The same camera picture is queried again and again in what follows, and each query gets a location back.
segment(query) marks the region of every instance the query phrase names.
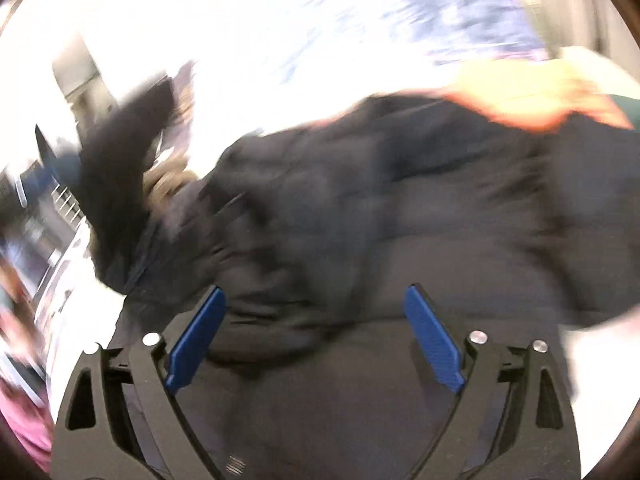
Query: white surface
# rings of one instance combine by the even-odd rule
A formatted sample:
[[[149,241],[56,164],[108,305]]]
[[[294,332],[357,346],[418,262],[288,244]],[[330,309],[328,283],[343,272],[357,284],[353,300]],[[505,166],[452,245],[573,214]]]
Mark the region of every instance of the white surface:
[[[188,59],[198,61],[191,167],[200,174],[257,121],[289,126],[337,112],[373,91],[437,86],[431,73],[410,70],[412,64],[402,65],[400,60],[379,73],[371,70],[367,80],[352,87],[345,88],[331,73],[308,73],[309,80],[318,82],[317,94],[270,95],[269,88],[255,84],[253,77],[265,45],[252,27],[260,20],[260,1],[264,0],[25,0],[0,38],[0,132],[5,145],[11,146],[2,150],[0,167],[35,157],[35,122],[52,140],[75,135],[73,117],[50,64],[76,32],[84,37],[116,99],[161,70],[175,73]],[[286,17],[287,0],[278,2]],[[348,68],[337,66],[336,71]],[[238,99],[230,101],[229,95]],[[122,301],[99,285],[90,269],[84,279],[86,286],[78,288],[65,307],[70,323],[59,356],[64,366],[55,372],[61,378],[68,377],[85,343],[108,343],[119,312],[114,305]],[[603,455],[638,400],[640,378],[627,372],[625,359],[635,355],[638,333],[631,323],[621,332],[608,327],[569,334],[583,471]],[[60,393],[51,402],[57,413]]]

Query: black fabric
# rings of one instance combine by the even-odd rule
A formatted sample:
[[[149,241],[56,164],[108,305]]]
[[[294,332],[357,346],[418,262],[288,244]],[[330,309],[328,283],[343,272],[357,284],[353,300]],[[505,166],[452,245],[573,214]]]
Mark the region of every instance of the black fabric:
[[[169,106],[163,95],[145,98]],[[89,137],[100,147],[84,147],[91,178],[74,192],[98,234],[98,276],[128,294],[112,344],[162,330],[210,283],[224,289],[229,313],[178,402],[244,478],[409,471],[451,402],[402,314],[413,282],[468,329],[543,338],[560,359],[559,323],[640,298],[631,132],[574,115],[532,136],[449,102],[374,97],[333,123],[239,140],[159,217],[127,183],[140,185],[131,168],[168,113],[139,106],[157,117],[124,108]],[[112,207],[114,168],[129,171],[126,207]]]

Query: silver screw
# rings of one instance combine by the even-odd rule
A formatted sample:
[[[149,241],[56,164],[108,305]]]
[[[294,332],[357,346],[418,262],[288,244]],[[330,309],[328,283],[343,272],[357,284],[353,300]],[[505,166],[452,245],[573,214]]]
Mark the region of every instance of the silver screw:
[[[160,342],[160,334],[158,332],[149,332],[142,338],[144,346],[155,346]]]
[[[84,353],[87,355],[95,354],[100,349],[100,345],[98,343],[89,343],[84,347]]]
[[[542,341],[542,339],[536,339],[533,342],[533,349],[536,352],[540,352],[541,354],[545,353],[547,350],[549,350],[549,345],[546,344],[544,341]]]
[[[469,340],[477,345],[483,345],[488,339],[487,334],[482,330],[473,330],[473,332],[469,334]]]

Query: orange cloth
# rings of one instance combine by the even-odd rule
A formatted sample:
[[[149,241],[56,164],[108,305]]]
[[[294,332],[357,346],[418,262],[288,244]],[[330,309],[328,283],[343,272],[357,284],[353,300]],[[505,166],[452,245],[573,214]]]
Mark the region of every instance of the orange cloth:
[[[633,129],[626,115],[594,83],[580,78],[562,59],[465,62],[441,96],[497,123],[535,133],[555,130],[572,112],[619,128]]]

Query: yellow fabric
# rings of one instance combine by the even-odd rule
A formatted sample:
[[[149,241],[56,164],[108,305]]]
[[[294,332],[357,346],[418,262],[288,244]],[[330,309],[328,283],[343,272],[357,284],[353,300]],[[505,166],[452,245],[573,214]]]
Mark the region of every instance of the yellow fabric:
[[[462,65],[445,99],[497,123],[531,132],[554,131],[572,112],[632,129],[626,115],[567,61],[475,60]]]

